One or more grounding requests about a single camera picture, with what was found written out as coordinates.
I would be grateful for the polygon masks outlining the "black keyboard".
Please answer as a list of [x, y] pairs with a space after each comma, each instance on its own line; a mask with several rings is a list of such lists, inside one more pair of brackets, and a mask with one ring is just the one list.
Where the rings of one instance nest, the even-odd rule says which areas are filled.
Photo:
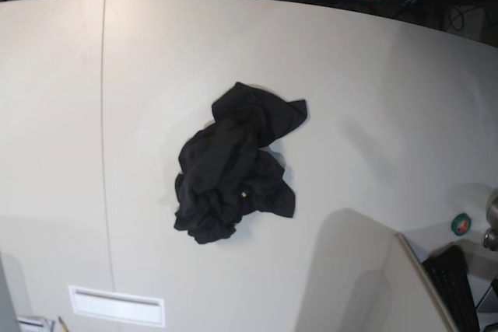
[[468, 265], [458, 245], [450, 245], [423, 262], [435, 289], [459, 331], [480, 331], [472, 290], [468, 281]]

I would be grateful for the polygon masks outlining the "metal cylinder stand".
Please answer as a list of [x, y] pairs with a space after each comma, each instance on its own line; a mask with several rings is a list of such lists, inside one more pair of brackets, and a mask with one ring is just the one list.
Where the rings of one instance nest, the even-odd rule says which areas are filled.
[[497, 251], [497, 226], [498, 226], [498, 213], [497, 213], [497, 198], [495, 197], [487, 206], [486, 220], [489, 223], [489, 228], [483, 233], [482, 245], [492, 251]]

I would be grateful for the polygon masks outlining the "black t-shirt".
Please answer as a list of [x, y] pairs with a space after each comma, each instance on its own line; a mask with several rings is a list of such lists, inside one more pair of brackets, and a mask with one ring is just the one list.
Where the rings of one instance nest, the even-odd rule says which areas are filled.
[[181, 149], [174, 228], [198, 244], [230, 238], [255, 211], [291, 218], [296, 196], [267, 152], [307, 119], [305, 100], [285, 101], [237, 82], [212, 104], [214, 118]]

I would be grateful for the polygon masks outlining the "green tape roll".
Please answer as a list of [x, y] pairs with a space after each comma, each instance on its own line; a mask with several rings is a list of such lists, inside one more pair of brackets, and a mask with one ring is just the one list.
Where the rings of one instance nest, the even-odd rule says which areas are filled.
[[472, 227], [472, 219], [466, 213], [458, 214], [451, 222], [451, 231], [456, 236], [465, 235]]

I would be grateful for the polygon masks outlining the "white partition panel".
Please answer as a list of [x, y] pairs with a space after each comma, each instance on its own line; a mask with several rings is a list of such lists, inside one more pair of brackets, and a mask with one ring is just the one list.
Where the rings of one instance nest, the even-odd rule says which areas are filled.
[[383, 266], [389, 303], [383, 331], [456, 331], [458, 328], [407, 240], [397, 233]]

